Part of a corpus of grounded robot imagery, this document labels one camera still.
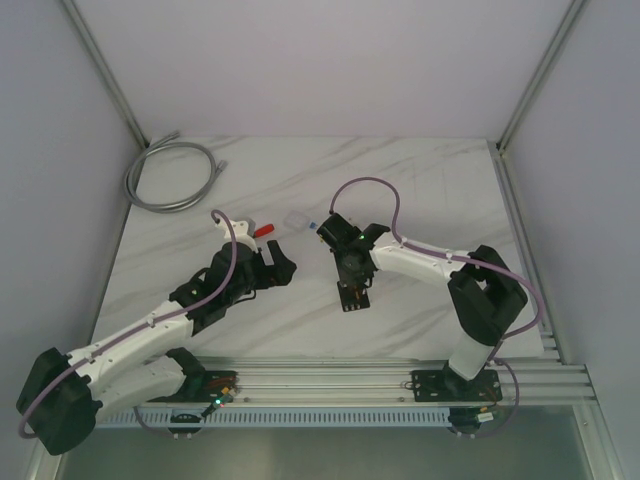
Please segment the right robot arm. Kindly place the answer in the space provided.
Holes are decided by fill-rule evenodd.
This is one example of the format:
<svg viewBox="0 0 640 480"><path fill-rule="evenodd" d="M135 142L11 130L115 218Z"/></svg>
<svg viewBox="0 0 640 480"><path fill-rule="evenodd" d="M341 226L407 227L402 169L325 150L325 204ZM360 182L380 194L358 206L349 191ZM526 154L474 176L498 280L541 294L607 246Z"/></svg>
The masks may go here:
<svg viewBox="0 0 640 480"><path fill-rule="evenodd" d="M412 375L416 400L471 402L502 397L497 374L485 365L528 297L495 249L482 245L455 261L455 252L411 246L377 223L361 230L337 213L320 225L317 234L334 256L345 312L370 307L368 289L378 271L447 287L461 338L442 370Z"/></svg>

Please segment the black fuse box base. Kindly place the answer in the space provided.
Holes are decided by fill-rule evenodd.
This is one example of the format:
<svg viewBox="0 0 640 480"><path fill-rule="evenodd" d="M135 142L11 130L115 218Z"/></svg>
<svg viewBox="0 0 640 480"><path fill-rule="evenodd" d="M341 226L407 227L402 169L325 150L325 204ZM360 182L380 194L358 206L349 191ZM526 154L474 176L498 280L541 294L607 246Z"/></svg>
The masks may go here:
<svg viewBox="0 0 640 480"><path fill-rule="evenodd" d="M348 285L337 283L340 302L344 312L353 312L370 307L370 300L365 283Z"/></svg>

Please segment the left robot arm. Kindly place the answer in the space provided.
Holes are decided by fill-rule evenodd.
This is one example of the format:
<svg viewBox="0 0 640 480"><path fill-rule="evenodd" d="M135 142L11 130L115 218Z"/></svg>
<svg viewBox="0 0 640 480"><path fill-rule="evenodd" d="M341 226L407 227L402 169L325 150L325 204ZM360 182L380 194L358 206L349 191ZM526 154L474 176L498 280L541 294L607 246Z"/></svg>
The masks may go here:
<svg viewBox="0 0 640 480"><path fill-rule="evenodd" d="M186 343L258 291L290 284L296 264L277 241L267 247L270 263L259 249L228 242L143 319L69 353L41 353L16 402L20 437L60 455L98 423L149 401L203 403L211 414L233 383L207 371Z"/></svg>

